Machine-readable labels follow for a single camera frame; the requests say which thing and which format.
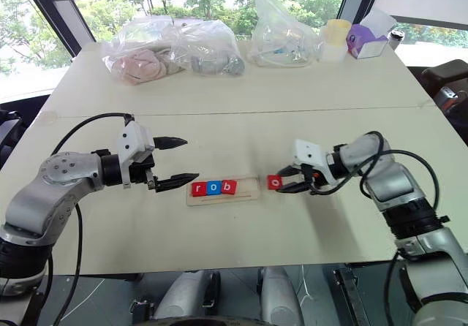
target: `tissue box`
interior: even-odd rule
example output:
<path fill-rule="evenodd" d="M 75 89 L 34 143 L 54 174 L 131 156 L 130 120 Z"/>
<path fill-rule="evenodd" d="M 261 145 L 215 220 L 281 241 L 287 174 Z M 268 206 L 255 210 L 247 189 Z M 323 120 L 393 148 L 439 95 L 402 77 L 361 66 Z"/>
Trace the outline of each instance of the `tissue box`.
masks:
<path fill-rule="evenodd" d="M 380 56 L 387 41 L 387 37 L 382 35 L 376 38 L 369 28 L 360 24 L 351 26 L 346 37 L 348 51 L 357 59 Z"/>

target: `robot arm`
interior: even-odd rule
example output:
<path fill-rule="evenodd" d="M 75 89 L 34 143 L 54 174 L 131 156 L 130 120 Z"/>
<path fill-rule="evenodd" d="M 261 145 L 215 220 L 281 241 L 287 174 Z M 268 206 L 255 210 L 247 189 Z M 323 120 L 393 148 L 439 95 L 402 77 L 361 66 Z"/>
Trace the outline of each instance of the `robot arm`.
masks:
<path fill-rule="evenodd" d="M 400 278 L 407 301 L 417 312 L 414 325 L 464 325 L 460 322 L 468 322 L 468 259 L 450 229 L 443 226 L 448 218 L 437 217 L 409 170 L 395 162 L 388 142 L 379 135 L 370 132 L 353 143 L 335 146 L 331 153 L 296 140 L 292 166 L 278 175 L 301 173 L 304 181 L 277 191 L 331 194 L 344 185 L 339 179 L 353 173 L 364 176 L 364 186 L 405 258 Z M 378 153 L 382 155 L 375 161 Z M 326 185 L 334 188 L 319 191 Z"/>
<path fill-rule="evenodd" d="M 41 282 L 54 244 L 75 205 L 87 194 L 105 186 L 129 188 L 131 183 L 145 183 L 148 189 L 163 192 L 194 180 L 198 174 L 160 181 L 151 171 L 155 148 L 184 144 L 187 141 L 176 137 L 153 138 L 147 128 L 131 120 L 118 139 L 118 154 L 102 149 L 58 153 L 46 159 L 36 178 L 13 197 L 0 227 L 0 295 L 23 295 Z"/>

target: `clear plastic bag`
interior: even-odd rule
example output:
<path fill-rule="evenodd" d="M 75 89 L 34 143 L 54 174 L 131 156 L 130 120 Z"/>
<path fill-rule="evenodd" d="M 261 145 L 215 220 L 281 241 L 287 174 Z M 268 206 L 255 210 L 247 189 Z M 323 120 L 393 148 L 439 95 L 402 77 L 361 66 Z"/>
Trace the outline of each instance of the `clear plastic bag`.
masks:
<path fill-rule="evenodd" d="M 170 46 L 177 36 L 169 16 L 138 18 L 124 25 L 112 42 L 102 44 L 102 60 L 125 83 L 157 80 L 181 70 L 170 59 Z"/>
<path fill-rule="evenodd" d="M 208 20 L 180 28 L 172 45 L 171 59 L 184 69 L 201 75 L 244 72 L 234 33 L 220 20 Z"/>
<path fill-rule="evenodd" d="M 279 0 L 255 0 L 258 22 L 249 59 L 261 67 L 303 67 L 317 57 L 318 36 Z"/>

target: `yellow cup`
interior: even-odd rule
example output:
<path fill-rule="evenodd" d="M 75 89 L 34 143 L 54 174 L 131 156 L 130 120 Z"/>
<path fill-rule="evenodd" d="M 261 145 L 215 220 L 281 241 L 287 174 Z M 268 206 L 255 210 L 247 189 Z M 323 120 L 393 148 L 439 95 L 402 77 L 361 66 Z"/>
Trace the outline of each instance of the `yellow cup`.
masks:
<path fill-rule="evenodd" d="M 350 32 L 351 23 L 344 19 L 330 19 L 323 30 L 325 42 L 329 45 L 343 45 Z"/>

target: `pink cloth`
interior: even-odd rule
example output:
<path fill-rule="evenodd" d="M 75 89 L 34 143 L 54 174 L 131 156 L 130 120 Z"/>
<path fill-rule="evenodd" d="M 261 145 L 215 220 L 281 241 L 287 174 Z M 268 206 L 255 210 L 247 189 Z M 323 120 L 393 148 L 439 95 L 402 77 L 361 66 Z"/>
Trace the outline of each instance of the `pink cloth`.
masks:
<path fill-rule="evenodd" d="M 160 79 L 166 75 L 166 66 L 152 50 L 139 50 L 118 59 L 112 70 L 132 85 Z"/>

